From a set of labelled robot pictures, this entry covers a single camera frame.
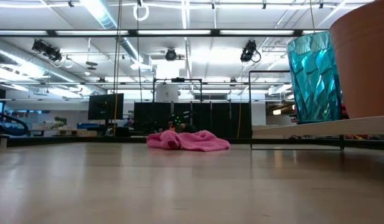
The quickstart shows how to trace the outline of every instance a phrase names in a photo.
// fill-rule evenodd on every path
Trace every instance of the flower pot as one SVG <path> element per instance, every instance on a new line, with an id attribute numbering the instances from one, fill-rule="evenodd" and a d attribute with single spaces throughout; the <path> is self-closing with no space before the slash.
<path id="1" fill-rule="evenodd" d="M 384 115 L 384 0 L 342 16 L 330 34 L 349 117 Z"/>

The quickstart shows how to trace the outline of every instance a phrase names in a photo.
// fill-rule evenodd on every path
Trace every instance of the teal glass vase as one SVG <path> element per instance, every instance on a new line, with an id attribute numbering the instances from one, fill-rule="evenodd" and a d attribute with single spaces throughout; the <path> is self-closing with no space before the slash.
<path id="1" fill-rule="evenodd" d="M 329 32 L 299 37 L 287 46 L 299 124 L 341 119 L 339 73 Z"/>

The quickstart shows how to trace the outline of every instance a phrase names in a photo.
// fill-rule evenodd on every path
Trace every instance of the ceiling fixture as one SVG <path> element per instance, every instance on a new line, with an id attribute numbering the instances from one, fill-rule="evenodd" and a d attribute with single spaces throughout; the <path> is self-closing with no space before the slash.
<path id="1" fill-rule="evenodd" d="M 104 78 L 104 77 L 103 77 L 103 78 L 99 77 L 99 80 L 98 80 L 98 82 L 107 82 L 107 81 L 105 80 L 105 78 Z"/>
<path id="2" fill-rule="evenodd" d="M 174 61 L 177 58 L 177 53 L 175 52 L 175 49 L 168 49 L 166 53 L 166 60 L 167 61 Z"/>
<path id="3" fill-rule="evenodd" d="M 69 0 L 67 4 L 68 4 L 68 6 L 70 6 L 70 7 L 74 7 L 74 4 L 73 4 L 72 0 Z"/>
<path id="4" fill-rule="evenodd" d="M 260 56 L 260 59 L 257 61 L 253 60 L 253 57 L 255 54 L 258 54 Z M 243 53 L 241 53 L 240 57 L 241 62 L 249 62 L 252 61 L 254 63 L 257 63 L 261 60 L 261 54 L 256 50 L 256 43 L 255 40 L 249 40 L 246 44 L 246 47 L 243 48 Z"/>
<path id="5" fill-rule="evenodd" d="M 237 82 L 235 77 L 230 78 L 230 82 Z"/>
<path id="6" fill-rule="evenodd" d="M 51 45 L 43 43 L 42 40 L 35 40 L 31 50 L 37 52 L 38 54 L 42 54 L 53 62 L 59 62 L 62 60 L 60 49 L 55 49 Z"/>
<path id="7" fill-rule="evenodd" d="M 93 70 L 95 71 L 96 68 L 94 66 L 98 66 L 97 63 L 95 62 L 90 62 L 90 51 L 91 51 L 91 40 L 92 38 L 88 39 L 88 53 L 87 53 L 87 62 L 85 62 L 89 67 L 87 67 L 88 70 Z"/>
<path id="8" fill-rule="evenodd" d="M 94 66 L 98 66 L 98 64 L 95 63 L 95 62 L 85 62 L 85 63 L 86 63 L 87 65 L 89 65 L 89 67 L 87 67 L 88 70 L 93 70 L 93 71 L 95 71 L 96 68 L 95 68 Z"/>

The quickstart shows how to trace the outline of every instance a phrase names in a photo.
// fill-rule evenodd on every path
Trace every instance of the pink towel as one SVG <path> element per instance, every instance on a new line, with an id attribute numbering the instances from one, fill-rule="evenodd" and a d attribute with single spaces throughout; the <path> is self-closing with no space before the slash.
<path id="1" fill-rule="evenodd" d="M 217 138 L 209 131 L 199 131 L 193 134 L 164 131 L 149 135 L 147 144 L 149 147 L 161 149 L 186 149 L 203 152 L 230 149 L 228 141 Z"/>

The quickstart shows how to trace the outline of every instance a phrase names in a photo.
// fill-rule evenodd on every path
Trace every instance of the ceiling light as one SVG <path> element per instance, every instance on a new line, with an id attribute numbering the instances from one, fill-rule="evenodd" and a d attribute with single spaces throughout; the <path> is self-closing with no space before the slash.
<path id="1" fill-rule="evenodd" d="M 281 110 L 274 110 L 273 111 L 273 115 L 280 115 L 281 114 Z"/>
<path id="2" fill-rule="evenodd" d="M 175 52 L 175 49 L 168 49 L 165 58 L 168 61 L 175 60 L 177 58 L 177 53 Z"/>
<path id="3" fill-rule="evenodd" d="M 5 69 L 0 68 L 0 78 L 10 81 L 29 81 L 33 82 L 34 80 L 27 78 L 25 76 L 16 74 L 14 72 L 9 72 Z"/>
<path id="4" fill-rule="evenodd" d="M 293 35 L 293 30 L 220 30 L 220 35 Z"/>
<path id="5" fill-rule="evenodd" d="M 67 90 L 61 90 L 58 88 L 50 88 L 49 92 L 51 92 L 55 95 L 64 96 L 67 98 L 79 98 L 80 97 L 80 95 L 78 95 L 76 93 L 72 93 L 71 91 L 67 91 Z"/>
<path id="6" fill-rule="evenodd" d="M 48 35 L 44 30 L 0 30 L 0 35 Z"/>
<path id="7" fill-rule="evenodd" d="M 211 30 L 139 30 L 139 35 L 209 35 Z"/>
<path id="8" fill-rule="evenodd" d="M 303 34 L 303 35 L 308 35 L 308 34 L 313 34 L 313 33 L 315 33 L 315 32 L 325 32 L 325 31 L 327 31 L 327 30 L 315 30 L 315 31 L 313 31 L 313 30 L 304 30 L 304 31 L 302 32 L 302 34 Z"/>
<path id="9" fill-rule="evenodd" d="M 1 84 L 1 86 L 5 86 L 5 87 L 8 87 L 8 88 L 12 88 L 12 89 L 15 89 L 15 90 L 20 90 L 20 91 L 29 91 L 28 88 L 23 87 L 23 86 L 19 86 L 19 85 L 15 85 L 15 84 L 12 84 L 12 85 Z"/>
<path id="10" fill-rule="evenodd" d="M 118 35 L 117 30 L 57 30 L 57 35 Z M 128 30 L 121 30 L 120 35 L 128 35 Z"/>

